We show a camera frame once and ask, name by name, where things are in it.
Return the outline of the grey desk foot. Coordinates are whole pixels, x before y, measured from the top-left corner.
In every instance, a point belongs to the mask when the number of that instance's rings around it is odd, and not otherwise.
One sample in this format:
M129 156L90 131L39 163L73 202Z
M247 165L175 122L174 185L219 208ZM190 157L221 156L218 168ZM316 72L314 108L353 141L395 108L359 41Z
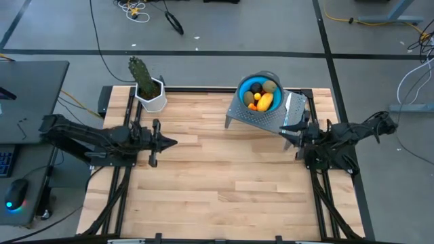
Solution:
M414 0L399 0L395 7L387 14L383 16L362 16L358 17L359 22L365 22L368 24L380 24L380 23L408 23L419 24L425 19L421 16L405 16L403 13L414 2Z
M434 104L393 104L389 105L392 113L434 113Z

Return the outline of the green cactus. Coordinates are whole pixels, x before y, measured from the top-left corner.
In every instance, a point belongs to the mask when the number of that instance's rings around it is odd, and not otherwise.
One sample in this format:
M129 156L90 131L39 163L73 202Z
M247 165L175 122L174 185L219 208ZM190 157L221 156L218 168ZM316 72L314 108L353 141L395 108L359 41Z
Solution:
M128 68L138 85L136 91L141 98L152 100L160 94L160 85L152 80L146 64L140 58L135 56L130 57Z

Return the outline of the black aluminium table frame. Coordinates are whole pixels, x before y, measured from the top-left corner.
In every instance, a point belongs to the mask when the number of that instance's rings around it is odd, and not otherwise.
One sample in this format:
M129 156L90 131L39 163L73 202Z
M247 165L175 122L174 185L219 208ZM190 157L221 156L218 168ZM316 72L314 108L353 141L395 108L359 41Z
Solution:
M225 115L232 87L169 87L161 122L176 145L138 155L126 198L103 232L158 241L309 240L344 237L315 195L310 171L282 137Z

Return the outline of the blue collapsible bowl grey rim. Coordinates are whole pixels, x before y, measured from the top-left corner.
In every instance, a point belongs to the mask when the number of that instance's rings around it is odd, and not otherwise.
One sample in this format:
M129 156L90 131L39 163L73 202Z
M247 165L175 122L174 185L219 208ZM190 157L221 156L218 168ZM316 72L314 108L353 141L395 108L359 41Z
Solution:
M250 89L251 85L254 83L260 83L262 85L267 80L273 81L277 85L277 91L273 93L273 103L267 112L277 110L284 101L284 90L279 77L271 71L262 70L253 75L244 77L238 85L237 97L243 102L243 95Z

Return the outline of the black desk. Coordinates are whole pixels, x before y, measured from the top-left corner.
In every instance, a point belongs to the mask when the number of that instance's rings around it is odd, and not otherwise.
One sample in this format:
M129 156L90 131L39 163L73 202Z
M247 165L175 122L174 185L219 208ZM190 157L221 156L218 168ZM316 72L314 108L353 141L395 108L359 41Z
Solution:
M67 61L0 62L0 87L17 96L0 100L0 145L19 147L9 178L0 178L0 226L28 226L37 208L56 149L41 141L43 117L53 113L69 67ZM17 179L28 180L22 206L9 211L4 196Z

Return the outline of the grey perforated metal riser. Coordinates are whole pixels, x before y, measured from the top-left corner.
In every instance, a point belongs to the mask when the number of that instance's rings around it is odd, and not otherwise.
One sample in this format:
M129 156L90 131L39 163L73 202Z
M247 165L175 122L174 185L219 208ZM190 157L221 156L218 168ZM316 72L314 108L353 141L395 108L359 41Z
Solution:
M285 102L290 92L292 92L292 101L288 125L299 123L302 119L303 112L307 110L306 105L313 105L313 92L311 89L285 90L282 105L277 110L266 113L258 113L248 109L245 104L239 100L237 95L235 95L226 112L224 127L228 129L231 120L235 119L274 134L285 132L281 130L280 127L284 126L286 113Z

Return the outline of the yellow mango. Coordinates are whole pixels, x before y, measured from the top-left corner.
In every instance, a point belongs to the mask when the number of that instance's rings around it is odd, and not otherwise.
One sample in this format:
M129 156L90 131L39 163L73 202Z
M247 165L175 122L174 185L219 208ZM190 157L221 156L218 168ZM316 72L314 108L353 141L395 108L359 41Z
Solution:
M274 97L272 93L265 93L259 99L256 108L258 112L265 112L269 109Z

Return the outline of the black computer mouse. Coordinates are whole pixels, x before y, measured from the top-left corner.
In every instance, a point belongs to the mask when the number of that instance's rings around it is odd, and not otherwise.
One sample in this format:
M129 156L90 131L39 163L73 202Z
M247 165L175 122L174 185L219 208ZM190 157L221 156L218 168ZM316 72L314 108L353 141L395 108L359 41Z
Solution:
M27 190L28 180L24 178L14 180L7 188L4 196L6 209L9 211L19 209L24 203Z

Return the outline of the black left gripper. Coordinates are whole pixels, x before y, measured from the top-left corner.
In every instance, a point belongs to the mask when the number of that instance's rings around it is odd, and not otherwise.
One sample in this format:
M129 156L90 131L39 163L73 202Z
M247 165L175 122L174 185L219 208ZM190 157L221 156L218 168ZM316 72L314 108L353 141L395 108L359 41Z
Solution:
M160 134L161 123L158 119L153 119L152 128L153 131L147 127L142 127L139 119L135 119L132 122L132 138L138 150L149 150L151 152L149 155L149 165L157 167L157 153L161 153L165 149L177 145L178 141Z

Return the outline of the black keyboard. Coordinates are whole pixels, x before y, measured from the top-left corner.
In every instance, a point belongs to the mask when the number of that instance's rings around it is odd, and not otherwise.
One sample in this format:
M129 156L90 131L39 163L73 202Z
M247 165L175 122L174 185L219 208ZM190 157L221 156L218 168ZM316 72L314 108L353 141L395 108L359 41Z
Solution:
M19 147L16 145L0 145L0 178L12 175L18 156Z

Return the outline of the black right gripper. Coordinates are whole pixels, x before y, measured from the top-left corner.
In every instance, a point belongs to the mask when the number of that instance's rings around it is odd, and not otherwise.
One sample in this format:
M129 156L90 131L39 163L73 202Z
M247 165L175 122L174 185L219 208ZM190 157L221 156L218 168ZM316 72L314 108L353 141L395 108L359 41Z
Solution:
M316 119L311 122L311 112L305 110L302 115L302 119L299 123L294 125L285 125L280 127L283 131L299 131L299 135L292 135L286 133L279 133L280 136L285 138L294 147L299 147L296 153L296 159L304 159L304 148L307 144L319 143L324 138L325 132L319 128L319 124Z

